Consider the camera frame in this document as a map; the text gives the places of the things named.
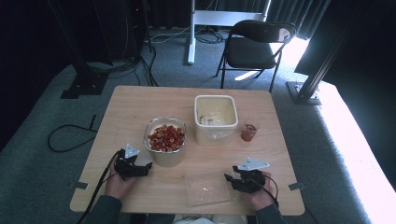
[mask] wire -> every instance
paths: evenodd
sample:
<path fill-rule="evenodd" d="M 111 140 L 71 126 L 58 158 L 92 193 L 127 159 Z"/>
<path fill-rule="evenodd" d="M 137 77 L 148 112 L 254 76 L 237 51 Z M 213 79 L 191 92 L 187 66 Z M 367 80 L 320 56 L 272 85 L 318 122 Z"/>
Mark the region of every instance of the wire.
<path fill-rule="evenodd" d="M 124 74 L 119 75 L 117 77 L 108 76 L 107 79 L 116 79 L 116 78 L 126 77 L 126 76 L 134 73 L 136 75 L 137 81 L 138 81 L 139 86 L 140 86 L 140 78 L 139 78 L 139 76 L 136 73 L 136 69 L 138 69 L 138 67 L 140 66 L 141 63 L 142 63 L 142 61 L 139 60 L 139 62 L 130 71 L 128 71 L 127 73 L 124 73 Z"/>
<path fill-rule="evenodd" d="M 121 56 L 122 59 L 123 59 L 123 57 L 125 55 L 126 50 L 128 49 L 128 42 L 129 42 L 128 19 L 125 20 L 125 24 L 126 24 L 126 38 L 125 38 L 125 48 L 124 48 L 124 51 L 123 51 L 122 56 Z"/>
<path fill-rule="evenodd" d="M 305 210 L 308 212 L 308 214 L 312 217 L 312 219 L 314 219 L 315 223 L 319 224 L 318 220 L 315 218 L 315 216 L 311 213 L 311 211 L 308 209 L 308 207 L 305 207 Z"/>
<path fill-rule="evenodd" d="M 170 37 L 168 37 L 167 39 L 165 39 L 164 41 L 161 41 L 161 42 L 151 42 L 151 44 L 162 44 L 162 43 L 165 43 L 166 41 L 168 41 L 168 40 L 170 40 L 170 39 L 172 39 L 172 38 L 174 38 L 174 37 L 176 37 L 176 36 L 178 36 L 178 35 L 183 35 L 183 33 L 184 33 L 186 30 L 188 30 L 188 29 L 190 29 L 190 26 L 187 27 L 187 28 L 185 28 L 184 30 L 180 31 L 179 33 L 176 33 L 176 34 L 160 34 L 160 35 L 155 35 L 155 36 L 151 37 L 150 39 L 153 40 L 153 39 L 155 39 L 155 38 L 157 38 L 157 37 L 160 37 L 160 36 L 170 36 Z"/>
<path fill-rule="evenodd" d="M 216 38 L 216 40 L 207 40 L 204 38 L 199 37 L 199 35 L 212 35 Z M 226 40 L 224 36 L 217 32 L 206 32 L 206 33 L 199 33 L 198 36 L 195 37 L 196 40 L 205 44 L 219 44 Z"/>
<path fill-rule="evenodd" d="M 74 124 L 65 124 L 65 125 L 62 125 L 62 126 L 56 128 L 54 131 L 52 131 L 52 132 L 49 134 L 49 138 L 48 138 L 48 140 L 47 140 L 47 145 L 48 145 L 48 147 L 49 147 L 49 149 L 50 149 L 51 151 L 53 151 L 53 152 L 58 152 L 58 153 L 68 152 L 68 151 L 74 150 L 74 149 L 76 149 L 76 148 L 78 148 L 78 147 L 81 147 L 81 146 L 83 146 L 83 145 L 85 145 L 85 144 L 91 142 L 91 141 L 92 141 L 93 139 L 95 139 L 95 137 L 96 137 L 96 135 L 95 135 L 95 137 L 92 137 L 92 138 L 90 138 L 90 139 L 88 139 L 88 140 L 86 140 L 86 141 L 84 141 L 84 142 L 82 142 L 82 143 L 80 143 L 80 144 L 77 144 L 77 145 L 74 146 L 74 147 L 70 147 L 70 148 L 67 148 L 67 149 L 56 149 L 56 148 L 54 148 L 54 147 L 52 146 L 52 144 L 51 144 L 51 138 L 52 138 L 52 136 L 53 136 L 56 132 L 58 132 L 59 130 L 61 130 L 62 128 L 65 128 L 65 127 L 72 127 L 72 128 L 77 128 L 77 129 L 82 129 L 82 130 L 85 130 L 85 131 L 97 133 L 96 130 L 92 130 L 92 127 L 90 127 L 89 129 L 87 129 L 87 128 L 83 128 L 83 127 L 80 127 L 80 126 L 77 126 L 77 125 L 74 125 Z"/>
<path fill-rule="evenodd" d="M 255 183 L 257 186 L 259 186 L 261 189 L 263 189 L 267 194 L 269 194 L 271 196 L 271 198 L 274 200 L 274 203 L 275 203 L 276 207 L 279 207 L 279 202 L 277 201 L 277 192 L 278 192 L 277 183 L 270 176 L 268 176 L 268 175 L 263 175 L 263 176 L 269 178 L 275 184 L 275 186 L 276 186 L 276 196 L 274 196 L 270 191 L 268 191 L 268 189 L 266 189 L 263 185 L 261 185 L 260 183 L 258 183 L 254 179 L 250 178 L 250 180 L 253 181 L 253 183 Z"/>
<path fill-rule="evenodd" d="M 96 186 L 96 189 L 95 189 L 95 191 L 93 192 L 93 195 L 92 195 L 92 197 L 91 197 L 91 200 L 90 200 L 90 203 L 88 204 L 87 209 L 86 209 L 85 212 L 82 214 L 81 218 L 78 220 L 78 224 L 79 224 L 79 223 L 82 223 L 82 221 L 85 219 L 85 217 L 90 213 L 91 207 L 92 207 L 92 205 L 93 205 L 93 202 L 95 201 L 95 198 L 96 198 L 96 195 L 97 195 L 98 192 L 99 192 L 99 189 L 102 187 L 103 183 L 105 183 L 105 182 L 108 180 L 108 178 L 107 178 L 106 180 L 104 180 L 104 179 L 105 179 L 106 174 L 107 174 L 107 172 L 108 172 L 108 170 L 109 170 L 109 168 L 110 168 L 110 165 L 111 165 L 111 163 L 113 163 L 113 161 L 114 161 L 114 159 L 116 158 L 116 156 L 119 155 L 119 153 L 120 153 L 120 152 L 117 151 L 117 152 L 113 155 L 113 157 L 111 157 L 110 162 L 108 163 L 106 169 L 103 171 L 102 176 L 101 176 L 100 179 L 99 179 L 98 185 Z"/>
<path fill-rule="evenodd" d="M 137 78 L 137 85 L 140 86 L 140 85 L 141 85 L 141 84 L 140 84 L 140 77 L 137 75 L 136 69 L 134 70 L 134 75 L 135 75 L 136 78 Z"/>
<path fill-rule="evenodd" d="M 130 58 L 127 63 L 124 63 L 124 64 L 116 66 L 116 67 L 99 68 L 99 67 L 95 67 L 95 66 L 92 66 L 92 65 L 89 65 L 89 67 L 94 72 L 98 72 L 98 73 L 112 73 L 112 72 L 121 72 L 121 71 L 131 70 L 137 65 L 138 62 L 139 61 L 138 61 L 137 58 Z"/>
<path fill-rule="evenodd" d="M 153 57 L 152 57 L 151 62 L 149 63 L 149 65 L 146 63 L 146 61 L 145 61 L 143 58 L 141 58 L 143 64 L 145 65 L 145 68 L 146 68 L 147 71 L 148 71 L 148 76 L 146 76 L 146 79 L 147 79 L 147 82 L 148 82 L 148 84 L 149 84 L 150 86 L 154 86 L 154 85 L 155 85 L 155 86 L 159 87 L 157 81 L 155 80 L 154 76 L 153 76 L 152 73 L 151 73 L 152 65 L 154 64 L 154 60 L 155 60 L 155 58 L 157 57 L 157 50 L 156 50 L 154 47 L 152 47 L 151 45 L 148 45 L 148 47 L 152 49 L 154 55 L 153 55 Z"/>

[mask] clear plastic lid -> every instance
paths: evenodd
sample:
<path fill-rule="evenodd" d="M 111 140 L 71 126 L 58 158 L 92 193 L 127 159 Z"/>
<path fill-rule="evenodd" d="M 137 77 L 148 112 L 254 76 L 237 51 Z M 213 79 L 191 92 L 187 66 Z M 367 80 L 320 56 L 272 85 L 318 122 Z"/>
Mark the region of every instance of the clear plastic lid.
<path fill-rule="evenodd" d="M 224 177 L 232 172 L 186 175 L 188 206 L 225 203 L 239 200 L 239 192 Z"/>

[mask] white plastic container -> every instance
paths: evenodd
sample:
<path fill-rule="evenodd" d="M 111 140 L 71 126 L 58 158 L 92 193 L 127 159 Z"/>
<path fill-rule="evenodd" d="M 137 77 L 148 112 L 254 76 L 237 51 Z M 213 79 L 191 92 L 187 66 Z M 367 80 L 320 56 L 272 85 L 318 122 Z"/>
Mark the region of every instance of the white plastic container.
<path fill-rule="evenodd" d="M 233 97 L 199 95 L 195 97 L 195 137 L 203 147 L 226 146 L 238 126 Z"/>

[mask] cable on floor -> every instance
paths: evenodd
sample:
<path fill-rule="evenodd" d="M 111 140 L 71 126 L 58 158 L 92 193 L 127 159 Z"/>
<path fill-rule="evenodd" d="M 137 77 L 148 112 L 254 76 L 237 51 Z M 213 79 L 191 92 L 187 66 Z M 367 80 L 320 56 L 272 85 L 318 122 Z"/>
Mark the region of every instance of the cable on floor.
<path fill-rule="evenodd" d="M 219 32 L 215 32 L 215 31 L 206 31 L 205 28 L 206 28 L 206 26 L 203 27 L 201 30 L 195 32 L 195 39 L 196 39 L 197 41 L 202 42 L 202 43 L 205 43 L 205 44 L 218 44 L 218 43 L 221 43 L 221 42 L 224 42 L 224 41 L 225 41 L 224 36 L 223 36 L 222 34 L 220 34 Z M 184 33 L 184 32 L 187 31 L 188 29 L 190 29 L 190 27 L 185 28 L 183 31 L 181 31 L 181 32 L 179 32 L 179 33 L 176 33 L 176 34 L 160 34 L 160 35 L 155 35 L 155 36 L 153 36 L 153 37 L 150 38 L 151 44 L 163 44 L 163 43 L 165 43 L 165 42 L 167 42 L 167 41 L 169 41 L 169 40 L 171 40 L 171 39 L 173 39 L 173 38 L 176 38 L 177 36 L 180 37 L 180 38 L 189 38 L 190 35 L 191 35 L 191 33 Z M 208 38 L 203 38 L 203 37 L 201 37 L 201 36 L 203 36 L 203 35 L 208 35 L 209 37 L 210 37 L 210 36 L 214 36 L 214 37 L 215 37 L 215 40 L 211 40 L 211 39 L 208 39 Z M 156 39 L 156 38 L 161 38 L 161 37 L 168 37 L 168 38 L 166 38 L 166 39 L 163 40 L 163 41 L 157 41 L 157 42 L 156 42 L 156 41 L 153 41 L 154 39 Z"/>
<path fill-rule="evenodd" d="M 89 65 L 92 71 L 97 72 L 97 73 L 113 73 L 113 72 L 123 72 L 123 71 L 129 71 L 131 69 L 134 69 L 134 67 L 139 63 L 138 58 L 131 57 L 128 59 L 127 62 L 124 64 L 118 65 L 118 66 L 113 66 L 110 68 L 100 68 L 96 67 L 93 65 Z"/>
<path fill-rule="evenodd" d="M 124 73 L 124 74 L 119 75 L 117 77 L 112 77 L 111 75 L 109 75 L 107 77 L 107 79 L 117 79 L 117 78 L 121 78 L 121 77 L 126 77 L 126 76 L 128 76 L 130 74 L 134 74 L 136 76 L 136 78 L 137 78 L 138 85 L 140 86 L 140 78 L 139 78 L 139 76 L 136 73 L 136 69 L 139 68 L 141 63 L 142 63 L 142 60 L 139 60 L 139 62 L 130 71 L 128 71 L 127 73 Z"/>
<path fill-rule="evenodd" d="M 146 76 L 146 79 L 147 79 L 149 86 L 159 87 L 157 81 L 154 78 L 154 75 L 152 75 L 152 72 L 151 72 L 152 65 L 154 64 L 155 58 L 157 57 L 157 50 L 147 43 L 146 43 L 146 45 L 148 45 L 148 47 L 153 51 L 153 57 L 149 64 L 147 64 L 146 61 L 143 58 L 141 58 L 143 64 L 145 65 L 145 68 L 147 69 L 147 72 L 148 72 L 148 76 Z"/>
<path fill-rule="evenodd" d="M 314 219 L 315 223 L 319 224 L 318 220 L 315 218 L 314 214 L 312 214 L 312 212 L 308 209 L 308 207 L 306 207 L 306 205 L 304 205 L 305 210 L 308 212 L 309 216 L 312 217 L 312 219 Z"/>
<path fill-rule="evenodd" d="M 76 148 L 82 147 L 82 146 L 84 146 L 85 144 L 91 142 L 93 139 L 95 139 L 96 133 L 97 133 L 96 130 L 93 130 L 93 129 L 92 129 L 93 122 L 95 121 L 95 118 L 96 118 L 96 116 L 94 115 L 94 116 L 92 117 L 92 120 L 91 120 L 90 128 L 84 128 L 84 127 L 80 127 L 80 126 L 77 126 L 77 125 L 74 125 L 74 124 L 65 124 L 65 125 L 62 125 L 62 126 L 56 128 L 55 130 L 53 130 L 53 131 L 49 134 L 49 137 L 48 137 L 48 139 L 47 139 L 47 145 L 48 145 L 48 147 L 49 147 L 49 150 L 51 150 L 51 151 L 53 151 L 53 152 L 57 152 L 57 153 L 64 153 L 64 152 L 72 151 L 72 150 L 74 150 L 74 149 L 76 149 Z M 84 131 L 88 131 L 88 132 L 91 132 L 91 133 L 95 133 L 95 136 L 94 136 L 94 137 L 91 137 L 91 138 L 89 138 L 89 139 L 87 139 L 87 140 L 85 140 L 85 141 L 83 141 L 83 142 L 81 142 L 81 143 L 79 143 L 79 144 L 77 144 L 77 145 L 75 145 L 75 146 L 73 146 L 73 147 L 70 147 L 70 148 L 66 148 L 66 149 L 58 149 L 58 148 L 55 148 L 55 147 L 52 145 L 52 143 L 51 143 L 52 136 L 55 135 L 55 133 L 57 133 L 57 132 L 60 131 L 61 129 L 64 129 L 64 128 L 67 128 L 67 127 L 69 127 L 69 128 L 81 129 L 81 130 L 84 130 Z"/>

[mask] person's sleeve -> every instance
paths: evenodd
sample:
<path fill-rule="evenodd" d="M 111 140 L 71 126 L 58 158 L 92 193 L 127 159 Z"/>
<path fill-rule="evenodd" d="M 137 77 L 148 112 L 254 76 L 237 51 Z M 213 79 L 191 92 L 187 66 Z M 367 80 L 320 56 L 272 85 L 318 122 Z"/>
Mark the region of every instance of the person's sleeve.
<path fill-rule="evenodd" d="M 287 223 L 283 219 L 276 205 L 273 203 L 256 211 L 256 218 L 258 224 L 285 224 Z"/>
<path fill-rule="evenodd" d="M 122 203 L 120 200 L 101 195 L 96 205 L 86 218 L 87 224 L 116 224 L 119 218 Z"/>

